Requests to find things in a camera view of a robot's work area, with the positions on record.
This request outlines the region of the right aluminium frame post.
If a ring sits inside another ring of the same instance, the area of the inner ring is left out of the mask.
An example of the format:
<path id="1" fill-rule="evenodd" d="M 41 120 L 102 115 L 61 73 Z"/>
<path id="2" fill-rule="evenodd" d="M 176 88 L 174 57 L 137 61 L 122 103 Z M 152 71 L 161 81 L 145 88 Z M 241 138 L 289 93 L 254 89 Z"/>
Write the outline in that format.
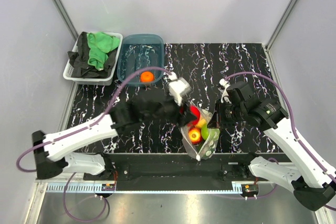
<path id="1" fill-rule="evenodd" d="M 279 22 L 277 23 L 274 31 L 272 32 L 269 40 L 265 44 L 265 49 L 270 50 L 272 46 L 274 45 L 277 37 L 279 36 L 280 32 L 282 31 L 283 27 L 285 26 L 288 18 L 290 17 L 291 13 L 293 12 L 294 8 L 298 4 L 299 0 L 290 0 L 287 4 Z"/>

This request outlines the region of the aluminium frame post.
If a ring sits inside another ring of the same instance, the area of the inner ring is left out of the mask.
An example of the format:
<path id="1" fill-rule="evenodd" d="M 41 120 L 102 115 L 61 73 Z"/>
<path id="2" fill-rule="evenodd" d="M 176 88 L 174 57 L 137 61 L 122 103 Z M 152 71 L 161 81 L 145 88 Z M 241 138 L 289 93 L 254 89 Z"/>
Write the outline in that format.
<path id="1" fill-rule="evenodd" d="M 62 0 L 52 0 L 52 2 L 54 3 L 58 13 L 60 14 L 62 20 L 64 21 L 64 23 L 65 23 L 68 31 L 70 32 L 72 38 L 74 40 L 76 40 L 77 37 L 79 36 L 78 32 L 77 32 L 69 14 L 68 14 L 68 12 L 66 11 Z"/>
<path id="2" fill-rule="evenodd" d="M 285 26 L 288 18 L 290 17 L 291 13 L 293 12 L 294 8 L 298 4 L 299 0 L 290 0 L 287 4 L 279 22 L 277 23 L 274 31 L 272 32 L 269 40 L 265 44 L 265 49 L 270 50 L 272 46 L 274 45 L 277 37 L 279 36 L 280 32 L 282 31 L 283 27 Z"/>

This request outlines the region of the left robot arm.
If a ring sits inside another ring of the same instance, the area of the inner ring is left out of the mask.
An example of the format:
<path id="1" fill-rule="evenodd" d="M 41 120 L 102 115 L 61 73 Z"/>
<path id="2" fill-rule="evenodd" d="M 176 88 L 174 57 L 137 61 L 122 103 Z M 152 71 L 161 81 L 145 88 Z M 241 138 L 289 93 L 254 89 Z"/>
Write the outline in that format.
<path id="1" fill-rule="evenodd" d="M 113 175 L 111 163 L 102 154 L 76 153 L 76 150 L 105 138 L 114 138 L 147 121 L 167 120 L 185 126 L 197 119 L 187 102 L 161 89 L 141 90 L 128 101 L 118 102 L 108 113 L 67 130 L 32 134 L 38 179 L 51 179 L 61 173 L 87 173 L 103 180 Z"/>

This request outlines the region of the white plastic basket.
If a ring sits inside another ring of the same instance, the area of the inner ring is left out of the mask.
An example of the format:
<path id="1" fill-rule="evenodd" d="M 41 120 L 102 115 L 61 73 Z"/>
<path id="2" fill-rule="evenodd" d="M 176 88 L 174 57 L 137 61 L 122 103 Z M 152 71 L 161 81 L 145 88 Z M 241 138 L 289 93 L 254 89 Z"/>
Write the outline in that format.
<path id="1" fill-rule="evenodd" d="M 121 52 L 123 36 L 119 33 L 85 32 L 67 52 L 63 77 L 78 84 L 109 86 Z"/>

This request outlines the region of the red fake apple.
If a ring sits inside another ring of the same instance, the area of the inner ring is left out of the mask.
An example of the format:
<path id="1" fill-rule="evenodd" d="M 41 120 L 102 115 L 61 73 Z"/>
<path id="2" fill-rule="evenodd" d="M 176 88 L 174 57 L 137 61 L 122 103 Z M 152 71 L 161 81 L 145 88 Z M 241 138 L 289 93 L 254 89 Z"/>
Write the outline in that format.
<path id="1" fill-rule="evenodd" d="M 196 117 L 196 119 L 194 119 L 191 122 L 191 124 L 192 125 L 196 125 L 199 122 L 199 120 L 200 120 L 201 113 L 200 113 L 199 109 L 196 106 L 193 106 L 193 105 L 190 106 L 190 111 Z"/>

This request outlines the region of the green cloth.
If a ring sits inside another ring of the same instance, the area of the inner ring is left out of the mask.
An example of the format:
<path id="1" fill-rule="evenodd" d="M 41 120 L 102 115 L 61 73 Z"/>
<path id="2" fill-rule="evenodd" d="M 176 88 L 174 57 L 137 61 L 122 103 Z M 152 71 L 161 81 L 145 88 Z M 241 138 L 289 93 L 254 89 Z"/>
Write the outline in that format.
<path id="1" fill-rule="evenodd" d="M 90 48 L 88 65 L 101 71 L 109 58 L 108 53 L 118 48 L 120 38 L 104 32 L 87 33 L 87 43 Z"/>

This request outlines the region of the blue translucent plastic tub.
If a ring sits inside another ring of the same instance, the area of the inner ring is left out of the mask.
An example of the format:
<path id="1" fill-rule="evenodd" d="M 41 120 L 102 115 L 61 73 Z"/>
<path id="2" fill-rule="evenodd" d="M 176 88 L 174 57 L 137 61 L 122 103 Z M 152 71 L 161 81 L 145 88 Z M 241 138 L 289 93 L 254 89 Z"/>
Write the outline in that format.
<path id="1" fill-rule="evenodd" d="M 164 67 L 164 42 L 154 34 L 135 34 L 123 39 L 117 63 L 117 77 L 124 81 L 129 75 L 146 67 Z"/>

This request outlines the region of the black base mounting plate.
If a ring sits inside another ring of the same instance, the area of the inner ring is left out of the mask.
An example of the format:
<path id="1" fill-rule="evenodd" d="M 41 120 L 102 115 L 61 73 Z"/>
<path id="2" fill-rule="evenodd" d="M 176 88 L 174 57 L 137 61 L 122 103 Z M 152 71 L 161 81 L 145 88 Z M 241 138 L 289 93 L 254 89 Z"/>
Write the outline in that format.
<path id="1" fill-rule="evenodd" d="M 106 154 L 107 170 L 84 180 L 117 180 L 117 191 L 215 191 L 231 182 L 254 182 L 248 169 L 254 154 L 214 154 L 197 161 L 187 154 Z"/>

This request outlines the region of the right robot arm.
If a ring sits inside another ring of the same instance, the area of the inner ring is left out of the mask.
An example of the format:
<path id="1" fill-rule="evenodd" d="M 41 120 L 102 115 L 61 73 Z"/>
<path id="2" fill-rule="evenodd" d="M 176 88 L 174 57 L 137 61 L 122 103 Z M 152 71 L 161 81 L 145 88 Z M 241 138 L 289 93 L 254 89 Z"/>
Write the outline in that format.
<path id="1" fill-rule="evenodd" d="M 220 80 L 221 99 L 209 127 L 225 128 L 240 122 L 257 127 L 272 139 L 295 165 L 286 168 L 265 158 L 251 154 L 238 167 L 244 180 L 264 178 L 291 193 L 309 210 L 325 207 L 335 196 L 335 167 L 325 161 L 295 127 L 291 108 L 284 109 L 273 99 L 259 99 L 246 82 L 229 84 Z"/>

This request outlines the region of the left aluminium frame post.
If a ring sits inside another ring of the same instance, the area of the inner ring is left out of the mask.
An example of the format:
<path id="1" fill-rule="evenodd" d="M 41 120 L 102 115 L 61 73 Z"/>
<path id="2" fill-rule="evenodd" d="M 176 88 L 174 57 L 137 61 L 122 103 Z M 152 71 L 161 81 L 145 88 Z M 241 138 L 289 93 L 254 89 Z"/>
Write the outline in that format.
<path id="1" fill-rule="evenodd" d="M 68 12 L 66 11 L 62 0 L 52 0 L 52 2 L 54 3 L 58 13 L 60 14 L 62 20 L 64 21 L 64 23 L 65 23 L 68 31 L 70 32 L 72 38 L 74 40 L 76 40 L 77 37 L 79 36 L 78 32 L 77 32 L 69 14 L 68 14 Z"/>

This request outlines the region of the red yellow fake peach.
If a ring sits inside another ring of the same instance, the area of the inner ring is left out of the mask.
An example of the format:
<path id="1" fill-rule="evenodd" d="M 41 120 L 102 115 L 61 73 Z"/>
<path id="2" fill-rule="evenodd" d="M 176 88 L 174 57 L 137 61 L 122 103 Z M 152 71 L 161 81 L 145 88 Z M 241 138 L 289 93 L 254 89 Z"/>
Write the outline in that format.
<path id="1" fill-rule="evenodd" d="M 188 136 L 193 145 L 197 145 L 202 141 L 201 130 L 199 128 L 190 128 Z"/>

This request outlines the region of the black cloth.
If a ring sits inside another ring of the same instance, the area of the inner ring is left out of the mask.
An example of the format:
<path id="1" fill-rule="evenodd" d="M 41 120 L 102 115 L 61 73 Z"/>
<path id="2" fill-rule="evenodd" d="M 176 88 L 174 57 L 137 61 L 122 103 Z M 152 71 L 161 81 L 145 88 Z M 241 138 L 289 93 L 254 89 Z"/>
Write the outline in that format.
<path id="1" fill-rule="evenodd" d="M 95 67 L 88 65 L 89 50 L 87 43 L 87 32 L 83 31 L 77 40 L 77 51 L 69 51 L 68 58 L 69 63 L 73 67 L 73 78 L 83 79 L 104 79 L 111 76 L 112 68 L 115 65 L 118 48 L 108 53 L 108 60 L 104 64 L 104 68 L 101 71 L 95 69 Z"/>

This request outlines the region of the yellow fake lemon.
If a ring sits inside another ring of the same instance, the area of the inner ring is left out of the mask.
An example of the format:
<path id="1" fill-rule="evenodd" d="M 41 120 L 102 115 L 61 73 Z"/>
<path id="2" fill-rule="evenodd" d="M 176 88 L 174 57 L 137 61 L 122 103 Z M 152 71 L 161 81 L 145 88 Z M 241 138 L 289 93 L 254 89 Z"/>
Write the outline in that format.
<path id="1" fill-rule="evenodd" d="M 207 124 L 207 120 L 203 116 L 200 116 L 199 120 L 195 124 L 195 127 L 201 129 L 206 124 Z"/>

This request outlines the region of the clear polka dot zip bag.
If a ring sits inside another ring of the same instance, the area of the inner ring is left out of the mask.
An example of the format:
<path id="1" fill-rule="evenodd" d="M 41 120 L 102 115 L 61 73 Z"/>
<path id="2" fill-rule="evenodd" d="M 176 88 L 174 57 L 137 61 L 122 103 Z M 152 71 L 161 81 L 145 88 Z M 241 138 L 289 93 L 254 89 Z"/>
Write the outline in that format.
<path id="1" fill-rule="evenodd" d="M 216 151 L 219 140 L 219 128 L 209 128 L 213 113 L 201 109 L 191 102 L 191 110 L 196 120 L 180 128 L 182 143 L 187 154 L 197 160 L 209 159 Z"/>

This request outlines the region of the orange fake fruit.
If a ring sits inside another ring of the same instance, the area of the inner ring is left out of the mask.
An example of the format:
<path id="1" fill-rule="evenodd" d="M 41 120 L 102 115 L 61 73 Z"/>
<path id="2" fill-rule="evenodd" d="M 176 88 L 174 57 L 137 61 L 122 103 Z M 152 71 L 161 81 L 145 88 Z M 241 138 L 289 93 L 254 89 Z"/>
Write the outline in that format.
<path id="1" fill-rule="evenodd" d="M 149 82 L 154 81 L 154 79 L 155 79 L 155 76 L 151 71 L 142 72 L 140 75 L 140 81 L 142 83 L 149 83 Z"/>

